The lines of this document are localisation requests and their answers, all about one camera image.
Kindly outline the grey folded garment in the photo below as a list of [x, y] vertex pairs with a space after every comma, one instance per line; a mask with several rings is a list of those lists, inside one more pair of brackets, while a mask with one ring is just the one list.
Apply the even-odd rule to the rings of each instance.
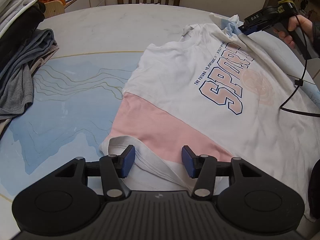
[[23, 114], [33, 103], [31, 71], [36, 61], [56, 45], [52, 29], [37, 29], [5, 65], [1, 71], [1, 120]]

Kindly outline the stack of folded clothes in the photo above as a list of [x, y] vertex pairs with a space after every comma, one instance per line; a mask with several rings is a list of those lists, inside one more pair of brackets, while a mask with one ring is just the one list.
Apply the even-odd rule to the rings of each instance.
[[1, 68], [11, 60], [44, 20], [38, 0], [1, 0]]

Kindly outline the white pink printed t-shirt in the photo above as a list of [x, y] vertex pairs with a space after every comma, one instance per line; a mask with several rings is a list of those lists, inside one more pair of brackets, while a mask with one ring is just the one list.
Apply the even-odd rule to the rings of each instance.
[[295, 90], [302, 64], [268, 33], [246, 36], [239, 17], [210, 14], [179, 41], [149, 45], [123, 88], [104, 155], [136, 150], [124, 185], [131, 190], [194, 188], [182, 147], [218, 161], [240, 157], [308, 198], [319, 159], [319, 91]]

